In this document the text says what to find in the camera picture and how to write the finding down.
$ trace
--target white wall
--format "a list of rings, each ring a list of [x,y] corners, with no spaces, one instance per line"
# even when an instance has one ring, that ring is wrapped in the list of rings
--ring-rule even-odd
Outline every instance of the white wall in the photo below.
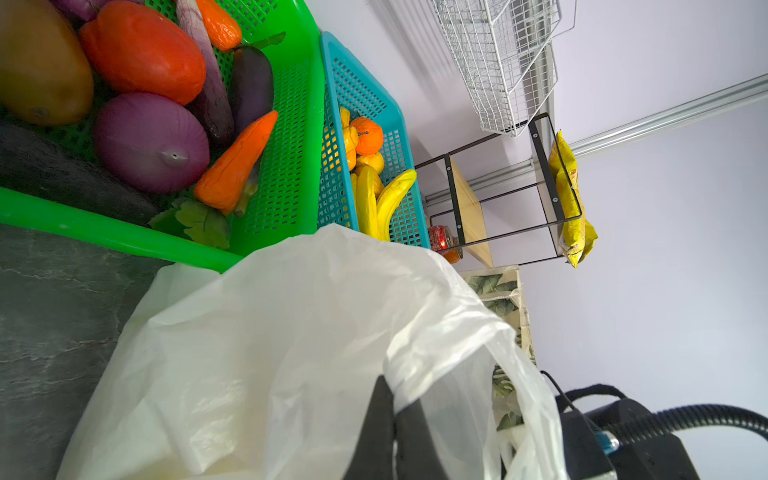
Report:
[[[563,28],[573,2],[561,2]],[[417,161],[484,135],[430,0],[306,3],[398,101]],[[557,128],[577,141],[767,72],[766,18],[765,0],[581,0],[576,28],[554,40]],[[462,171],[472,179],[527,160],[525,134],[522,143],[473,151]],[[425,194],[447,188],[439,170],[420,175]]]
[[[417,161],[483,135],[439,45],[421,49],[427,69],[415,70],[377,9],[427,1],[306,0],[398,101]],[[554,45],[556,127],[577,141],[766,73],[767,18],[765,0],[581,0],[576,29]],[[407,20],[411,34],[429,23]],[[580,160],[595,251],[578,271],[523,269],[537,357],[563,387],[607,382],[651,409],[723,402],[768,414],[767,124],[764,101]],[[508,143],[459,159],[465,176],[527,158]],[[419,172],[422,192],[446,188],[433,170]],[[537,220],[538,199],[525,195],[486,204],[491,235]],[[496,263],[533,260],[542,234],[493,243]],[[755,435],[682,436],[702,478],[765,478]]]
[[[761,101],[580,159],[600,240],[579,270],[521,272],[539,366],[564,389],[768,415],[767,125]],[[703,479],[766,477],[758,435],[681,437]]]

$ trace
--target black cable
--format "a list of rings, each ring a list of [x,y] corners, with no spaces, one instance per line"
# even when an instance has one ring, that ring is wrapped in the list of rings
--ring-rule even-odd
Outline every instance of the black cable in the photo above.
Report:
[[[568,407],[568,400],[575,402],[576,400],[592,395],[614,396],[619,399],[627,398],[627,396],[616,387],[598,383],[597,385],[592,385],[583,389],[568,390],[566,393],[556,396],[554,401],[558,404],[558,412],[562,413]]]
[[[606,425],[622,445],[704,426],[732,426],[749,430],[768,440],[768,419],[759,413],[728,405],[691,405],[651,413],[635,420]]]
[[[573,410],[574,412],[581,413],[581,411],[576,408],[576,405],[574,405],[574,403],[571,401],[571,399],[569,399],[568,396],[565,395],[565,393],[563,392],[563,389],[560,388],[558,383],[555,382],[555,380],[552,378],[552,375],[550,375],[549,373],[547,373],[544,370],[540,370],[540,372],[541,372],[542,375],[546,375],[547,378],[549,379],[549,381],[552,382],[552,385],[554,385],[554,387],[558,390],[558,393],[560,394],[560,397],[564,398],[565,401],[568,402],[568,406],[571,407],[571,410]]]

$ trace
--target black metal frame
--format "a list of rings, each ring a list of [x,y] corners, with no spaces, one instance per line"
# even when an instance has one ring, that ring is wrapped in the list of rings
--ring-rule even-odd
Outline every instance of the black metal frame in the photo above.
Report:
[[[482,143],[485,143],[486,141],[489,141],[493,138],[499,137],[499,134],[490,134],[487,137],[483,137],[479,140],[473,141],[470,144],[466,144],[463,147],[459,147],[455,150],[449,151],[447,154],[440,155],[438,157],[434,157],[430,160],[427,160],[425,162],[422,162],[421,164],[418,164],[415,166],[416,169],[419,169],[421,167],[426,167],[427,165],[434,164],[435,162],[438,162],[440,160],[443,160],[445,162],[445,172],[448,175],[448,186],[449,190],[451,192],[451,205],[453,208],[451,210],[446,210],[444,212],[440,212],[439,214],[434,214],[429,216],[429,222],[432,223],[433,217],[439,217],[440,215],[450,214],[453,212],[453,216],[456,220],[456,232],[458,235],[458,244],[454,245],[453,247],[445,248],[442,250],[439,250],[440,252],[448,252],[450,250],[457,250],[462,247],[471,247],[472,245],[477,245],[479,243],[485,243],[490,242],[493,240],[498,240],[501,238],[511,237],[512,235],[518,235],[520,233],[526,233],[531,232],[533,230],[538,230],[540,228],[549,228],[554,227],[557,225],[561,225],[565,222],[576,220],[578,218],[581,218],[582,210],[581,210],[581,203],[578,201],[578,197],[576,196],[574,192],[574,186],[571,182],[571,176],[568,175],[568,186],[571,188],[571,194],[574,196],[574,200],[576,201],[576,205],[578,206],[578,215],[575,217],[569,217],[565,218],[565,214],[563,213],[563,207],[560,195],[558,194],[558,190],[555,187],[554,177],[552,176],[552,172],[549,168],[549,162],[547,159],[547,151],[544,149],[544,145],[541,142],[541,135],[539,134],[538,125],[536,122],[547,119],[549,122],[549,129],[552,132],[552,138],[553,141],[557,137],[557,134],[554,132],[554,126],[552,125],[552,119],[549,117],[548,113],[538,114],[535,117],[533,117],[528,123],[528,130],[531,134],[531,140],[533,141],[534,145],[534,151],[535,151],[535,159],[538,161],[539,166],[541,167],[541,175],[544,179],[544,181],[540,181],[537,179],[533,184],[526,185],[524,187],[515,188],[514,190],[510,190],[508,192],[504,192],[503,194],[494,195],[493,197],[485,198],[483,200],[480,200],[480,203],[483,204],[490,200],[495,200],[497,198],[505,197],[507,195],[516,194],[517,192],[527,190],[528,188],[532,187],[538,187],[542,185],[542,183],[546,186],[546,192],[548,194],[547,196],[547,202],[548,205],[551,206],[551,211],[554,212],[554,219],[551,221],[548,221],[547,223],[542,223],[540,225],[536,225],[534,227],[528,227],[523,228],[520,230],[515,230],[512,232],[502,233],[500,235],[495,235],[493,237],[488,237],[483,240],[476,240],[474,242],[466,242],[466,239],[464,237],[464,230],[462,229],[462,213],[458,206],[458,197],[456,195],[456,185],[453,179],[453,171],[451,169],[451,156],[454,154],[457,154],[459,152],[463,152],[465,150],[468,150],[469,148],[475,147],[477,145],[480,145]],[[515,125],[515,127],[524,127],[525,122],[521,124]],[[560,154],[560,163],[563,167],[563,171],[568,171],[568,169],[565,167],[565,162],[563,161],[563,156],[560,152],[560,146],[557,145],[557,142],[554,143],[555,148],[558,149],[558,153]],[[545,212],[545,217],[547,217],[547,220],[550,220],[547,215],[547,208],[545,207],[545,196],[542,195],[541,189],[539,189],[539,200],[541,201],[541,209]],[[556,258],[562,258],[564,255],[560,252],[558,252],[558,247],[556,244],[556,240],[554,238],[554,235],[552,234],[550,230],[550,238],[552,239],[552,248],[554,249],[554,256],[548,257],[548,258],[542,258],[540,260],[532,260],[530,262],[524,262],[520,263],[520,265],[528,265],[531,263],[538,263],[538,262],[545,262],[547,260],[554,260]]]

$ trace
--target basket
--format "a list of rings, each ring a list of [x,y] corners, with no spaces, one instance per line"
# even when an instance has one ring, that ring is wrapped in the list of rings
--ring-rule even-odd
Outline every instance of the basket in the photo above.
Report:
[[[557,83],[559,0],[432,0],[485,131],[517,136]]]
[[[323,132],[323,64],[319,30],[302,0],[220,0],[255,42],[286,32],[279,45],[264,49],[272,64],[275,110],[280,118],[262,157],[258,193],[245,216],[232,221],[228,252],[146,227],[0,188],[0,222],[43,230],[125,253],[225,271],[242,256],[288,237],[317,229],[319,156]],[[146,0],[146,5],[176,21],[174,0]],[[233,54],[217,49],[224,84],[229,88]],[[91,127],[97,110],[115,95],[97,78],[94,109],[79,124],[64,127],[25,125],[49,140],[97,161]],[[8,117],[0,112],[0,117]],[[22,123],[8,118],[15,123]]]
[[[326,69],[326,98],[317,225],[337,223],[359,230],[344,136],[336,128],[341,125],[339,107],[347,108],[353,118],[370,118],[384,130],[381,149],[384,171],[380,177],[385,185],[403,171],[413,168],[411,145],[400,107],[384,87],[336,37],[324,32],[321,44]],[[421,198],[416,181],[392,215],[389,233],[393,242],[429,248]]]

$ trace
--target blue plastic basket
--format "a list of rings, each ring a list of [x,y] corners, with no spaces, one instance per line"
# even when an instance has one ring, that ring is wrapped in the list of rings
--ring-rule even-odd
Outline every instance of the blue plastic basket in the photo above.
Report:
[[[317,226],[337,223],[359,231],[344,136],[341,129],[336,128],[341,125],[339,107],[352,112],[352,118],[370,118],[384,130],[381,149],[384,171],[380,177],[385,185],[403,171],[413,168],[411,145],[400,107],[384,87],[336,37],[324,32],[320,42],[326,69],[326,101]],[[389,235],[393,242],[429,248],[421,198],[416,181],[392,215]]]

